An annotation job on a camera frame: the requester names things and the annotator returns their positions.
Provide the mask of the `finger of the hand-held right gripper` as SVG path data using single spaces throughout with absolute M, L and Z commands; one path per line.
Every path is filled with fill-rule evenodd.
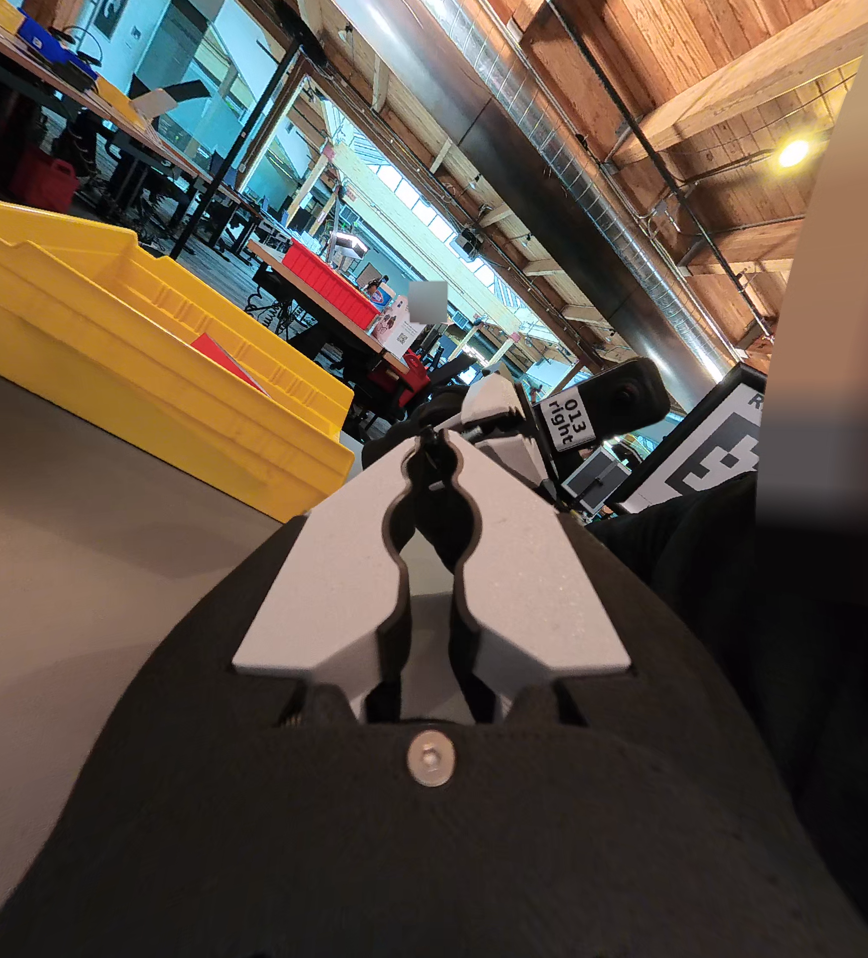
M 537 441 L 521 433 L 489 433 L 471 429 L 471 444 L 549 504 L 555 502 L 555 484 Z
M 517 384 L 491 373 L 477 380 L 464 396 L 463 428 L 518 428 L 527 417 Z

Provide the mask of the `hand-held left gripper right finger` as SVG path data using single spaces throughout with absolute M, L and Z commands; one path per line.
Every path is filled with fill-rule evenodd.
M 473 518 L 455 604 L 475 640 L 472 673 L 501 701 L 565 678 L 616 677 L 632 659 L 558 512 L 454 431 L 452 489 Z

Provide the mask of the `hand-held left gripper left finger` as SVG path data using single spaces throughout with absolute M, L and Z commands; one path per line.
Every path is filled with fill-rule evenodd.
M 334 686 L 367 720 L 400 720 L 412 645 L 406 544 L 416 533 L 403 441 L 313 508 L 232 660 L 246 677 Z

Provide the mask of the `black star knob screw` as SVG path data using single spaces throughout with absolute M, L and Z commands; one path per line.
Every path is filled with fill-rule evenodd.
M 486 439 L 485 428 L 481 425 L 464 425 L 455 417 L 436 425 L 425 426 L 420 433 L 422 447 L 435 449 L 445 447 L 447 436 L 455 434 L 470 445 L 477 445 Z

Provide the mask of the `red tape roll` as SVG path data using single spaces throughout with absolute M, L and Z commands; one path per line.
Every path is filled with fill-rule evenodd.
M 236 362 L 235 358 L 230 353 L 228 353 L 207 333 L 202 333 L 199 335 L 190 343 L 190 346 L 192 349 L 204 355 L 233 376 L 252 386 L 262 395 L 270 397 L 270 394 L 266 391 L 266 389 L 264 389 L 243 366 Z

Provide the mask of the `yellow plastic bin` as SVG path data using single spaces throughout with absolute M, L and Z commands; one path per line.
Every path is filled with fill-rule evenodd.
M 132 231 L 3 201 L 0 377 L 281 522 L 355 459 L 353 392 L 321 366 Z

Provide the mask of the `person's right hand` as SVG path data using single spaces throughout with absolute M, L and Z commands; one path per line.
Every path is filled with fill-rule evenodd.
M 458 415 L 467 390 L 466 385 L 436 389 L 406 420 L 391 425 L 383 436 L 365 442 L 362 467 L 367 469 L 404 441 L 420 436 L 425 426 L 440 424 Z M 471 507 L 450 484 L 457 465 L 457 456 L 448 445 L 435 449 L 421 445 L 417 456 L 408 463 L 416 530 L 433 546 L 441 563 L 451 572 L 470 545 L 474 532 Z

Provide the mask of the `small grey box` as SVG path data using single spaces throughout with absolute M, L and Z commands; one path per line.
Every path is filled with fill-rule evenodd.
M 610 449 L 598 448 L 560 483 L 572 509 L 596 515 L 631 475 Z

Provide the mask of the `black white marker board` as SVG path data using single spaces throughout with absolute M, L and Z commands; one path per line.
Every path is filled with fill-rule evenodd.
M 754 472 L 765 385 L 762 372 L 737 364 L 619 485 L 608 507 L 636 513 Z

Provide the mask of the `red plastic bin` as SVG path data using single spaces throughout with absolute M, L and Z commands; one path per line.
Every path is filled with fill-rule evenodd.
M 373 301 L 303 242 L 291 240 L 283 265 L 359 329 L 369 329 L 376 320 L 379 309 Z

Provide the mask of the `red plastic jug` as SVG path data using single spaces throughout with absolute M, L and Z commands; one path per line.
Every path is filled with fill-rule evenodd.
M 28 144 L 11 178 L 9 192 L 24 205 L 67 214 L 79 186 L 71 164 Z

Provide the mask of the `blue parts bin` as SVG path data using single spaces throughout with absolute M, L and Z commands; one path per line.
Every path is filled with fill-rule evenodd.
M 80 54 L 65 46 L 67 39 L 61 39 L 52 30 L 41 26 L 35 19 L 22 12 L 23 20 L 16 30 L 28 52 L 57 76 L 72 74 L 84 78 L 89 84 L 95 82 L 98 73 Z

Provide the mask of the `large silver duct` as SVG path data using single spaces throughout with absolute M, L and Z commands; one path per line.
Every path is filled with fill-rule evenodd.
M 485 2 L 336 2 L 635 353 L 691 409 L 736 365 Z

